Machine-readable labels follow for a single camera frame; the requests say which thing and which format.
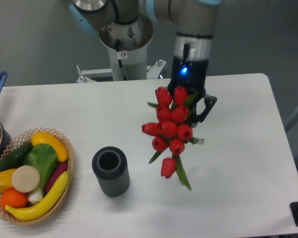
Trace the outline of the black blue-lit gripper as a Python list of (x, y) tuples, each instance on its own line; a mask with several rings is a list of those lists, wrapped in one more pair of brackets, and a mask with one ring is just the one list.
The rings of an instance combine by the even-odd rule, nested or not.
[(174, 95), (177, 86), (183, 86), (189, 95), (198, 92), (196, 99), (204, 98), (205, 108), (200, 114), (197, 114), (196, 105), (192, 108), (192, 127), (196, 127), (206, 119), (218, 100), (217, 97), (206, 94), (205, 81), (208, 65), (208, 59), (194, 61), (173, 57), (171, 80), (167, 87), (171, 96)]

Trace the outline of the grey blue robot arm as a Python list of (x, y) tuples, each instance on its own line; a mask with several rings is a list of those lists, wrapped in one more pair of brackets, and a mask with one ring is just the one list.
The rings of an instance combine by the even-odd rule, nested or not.
[(107, 48), (115, 81), (147, 79), (147, 47), (153, 21), (177, 27), (171, 80), (196, 94), (189, 124), (203, 122), (216, 102), (205, 90), (218, 0), (74, 0), (70, 13), (79, 28), (97, 33)]

